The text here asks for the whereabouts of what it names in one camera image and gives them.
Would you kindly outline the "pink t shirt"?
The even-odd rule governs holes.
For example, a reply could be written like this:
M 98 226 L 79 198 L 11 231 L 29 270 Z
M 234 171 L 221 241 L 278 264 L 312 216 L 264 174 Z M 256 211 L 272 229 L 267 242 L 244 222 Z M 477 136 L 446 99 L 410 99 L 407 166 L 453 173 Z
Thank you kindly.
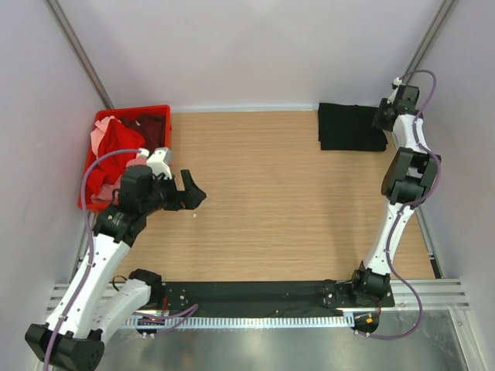
M 95 129 L 90 133 L 92 162 L 112 151 L 144 148 L 144 138 L 125 127 L 115 116 L 105 117 L 94 125 Z M 87 202 L 109 203 L 113 189 L 120 184 L 128 163 L 135 162 L 136 155 L 135 152 L 122 153 L 99 162 L 87 179 Z

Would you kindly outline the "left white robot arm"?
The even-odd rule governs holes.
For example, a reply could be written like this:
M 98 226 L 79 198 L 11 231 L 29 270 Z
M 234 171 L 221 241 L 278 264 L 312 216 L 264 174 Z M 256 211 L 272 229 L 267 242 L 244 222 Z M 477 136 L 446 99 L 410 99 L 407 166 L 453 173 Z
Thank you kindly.
M 207 197 L 189 170 L 181 170 L 184 188 L 179 190 L 165 169 L 134 165 L 125 170 L 118 201 L 97 216 L 87 254 L 65 295 L 45 323 L 28 327 L 25 340 L 45 368 L 96 369 L 123 322 L 139 308 L 154 309 L 163 302 L 161 276 L 144 270 L 135 271 L 105 303 L 101 297 L 148 216 L 159 210 L 194 210 Z

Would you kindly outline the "left aluminium corner post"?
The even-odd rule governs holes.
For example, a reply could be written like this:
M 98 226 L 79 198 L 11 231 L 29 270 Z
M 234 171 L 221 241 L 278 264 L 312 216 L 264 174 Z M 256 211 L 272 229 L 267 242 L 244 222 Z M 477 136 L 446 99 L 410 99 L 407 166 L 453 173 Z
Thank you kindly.
M 77 58 L 80 66 L 87 75 L 92 87 L 99 96 L 102 104 L 107 109 L 113 109 L 114 105 L 111 101 L 108 92 L 106 91 L 97 71 L 95 70 L 93 63 L 90 61 L 82 43 L 80 42 L 73 26 L 70 23 L 65 11 L 57 0 L 45 0 L 45 4 L 51 12 L 55 23 L 58 25 L 64 38 L 66 39 L 69 47 L 73 51 L 73 54 Z

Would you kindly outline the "right aluminium corner post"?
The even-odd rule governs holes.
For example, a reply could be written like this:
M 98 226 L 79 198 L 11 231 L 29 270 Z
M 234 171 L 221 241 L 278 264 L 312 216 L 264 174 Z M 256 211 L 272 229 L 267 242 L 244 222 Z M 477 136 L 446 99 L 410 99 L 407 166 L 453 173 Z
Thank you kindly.
M 440 35 L 444 25 L 454 12 L 459 0 L 443 0 L 440 3 L 432 21 L 429 23 L 421 42 L 418 44 L 406 70 L 405 74 L 418 70 L 424 62 L 436 39 Z

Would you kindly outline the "black t shirt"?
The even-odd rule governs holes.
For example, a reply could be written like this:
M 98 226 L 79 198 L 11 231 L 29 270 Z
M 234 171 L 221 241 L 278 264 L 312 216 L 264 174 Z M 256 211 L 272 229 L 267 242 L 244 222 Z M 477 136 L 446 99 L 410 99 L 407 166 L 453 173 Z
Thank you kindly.
M 387 149 L 387 137 L 372 126 L 376 107 L 320 103 L 319 143 L 322 151 L 368 151 Z

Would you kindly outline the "aluminium frame rail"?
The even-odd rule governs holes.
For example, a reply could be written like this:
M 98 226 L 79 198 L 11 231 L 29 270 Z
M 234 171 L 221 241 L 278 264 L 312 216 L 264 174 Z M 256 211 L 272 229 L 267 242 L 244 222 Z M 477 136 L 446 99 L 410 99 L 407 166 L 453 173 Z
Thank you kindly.
M 417 292 L 421 299 L 423 310 L 425 311 L 468 310 L 470 308 L 468 298 L 459 280 L 411 280 L 408 283 Z M 47 315 L 56 309 L 65 295 L 68 286 L 68 284 L 55 284 L 46 308 Z M 382 304 L 382 311 L 413 311 L 418 309 L 417 299 L 411 290 L 400 281 L 392 281 L 391 290 L 394 296 L 395 306 L 393 308 L 385 308 L 384 304 Z M 113 286 L 108 284 L 101 297 L 101 303 L 98 306 L 105 303 L 116 293 Z

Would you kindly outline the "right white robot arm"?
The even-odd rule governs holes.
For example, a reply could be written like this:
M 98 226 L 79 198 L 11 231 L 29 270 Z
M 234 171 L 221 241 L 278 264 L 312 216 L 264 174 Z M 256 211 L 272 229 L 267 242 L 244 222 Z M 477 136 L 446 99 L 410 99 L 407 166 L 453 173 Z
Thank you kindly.
M 419 94 L 417 87 L 396 80 L 391 96 L 381 100 L 374 117 L 373 126 L 391 132 L 398 150 L 381 185 L 381 195 L 387 200 L 381 230 L 348 287 L 355 305 L 372 305 L 391 294 L 393 261 L 401 236 L 439 173 L 440 158 L 426 144 L 422 113 L 416 109 Z

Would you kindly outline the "aluminium corner post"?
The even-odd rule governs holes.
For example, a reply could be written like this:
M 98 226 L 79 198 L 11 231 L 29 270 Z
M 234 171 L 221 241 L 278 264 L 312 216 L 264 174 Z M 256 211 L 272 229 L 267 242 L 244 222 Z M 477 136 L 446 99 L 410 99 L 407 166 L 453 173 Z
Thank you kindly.
M 444 25 L 454 12 L 459 0 L 443 0 L 440 3 L 432 21 L 429 23 L 421 42 L 418 44 L 406 70 L 405 74 L 418 70 L 424 62 L 436 39 L 440 35 Z
M 45 0 L 45 4 L 51 12 L 55 23 L 58 25 L 64 38 L 66 39 L 69 47 L 73 51 L 73 54 L 77 58 L 80 66 L 87 75 L 92 87 L 99 96 L 102 104 L 107 109 L 113 109 L 114 105 L 111 101 L 108 92 L 106 91 L 97 71 L 95 70 L 93 63 L 90 61 L 82 43 L 80 42 L 73 26 L 70 23 L 65 11 L 57 0 Z

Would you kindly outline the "dark maroon t shirt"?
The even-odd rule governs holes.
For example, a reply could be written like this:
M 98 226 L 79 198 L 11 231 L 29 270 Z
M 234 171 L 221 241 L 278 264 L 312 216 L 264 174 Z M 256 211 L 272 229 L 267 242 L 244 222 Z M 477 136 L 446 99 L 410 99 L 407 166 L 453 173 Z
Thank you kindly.
M 139 133 L 145 140 L 144 148 L 154 151 L 166 146 L 166 117 L 161 114 L 139 114 L 136 118 L 121 117 L 122 124 Z

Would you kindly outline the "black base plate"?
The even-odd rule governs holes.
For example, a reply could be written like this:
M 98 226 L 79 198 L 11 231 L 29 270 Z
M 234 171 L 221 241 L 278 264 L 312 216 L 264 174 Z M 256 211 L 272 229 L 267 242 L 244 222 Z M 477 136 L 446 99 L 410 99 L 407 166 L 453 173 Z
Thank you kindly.
M 360 298 L 345 281 L 168 281 L 153 292 L 146 309 L 173 314 L 197 304 L 203 318 L 311 318 L 338 315 L 342 308 L 394 307 L 391 290 L 382 299 Z

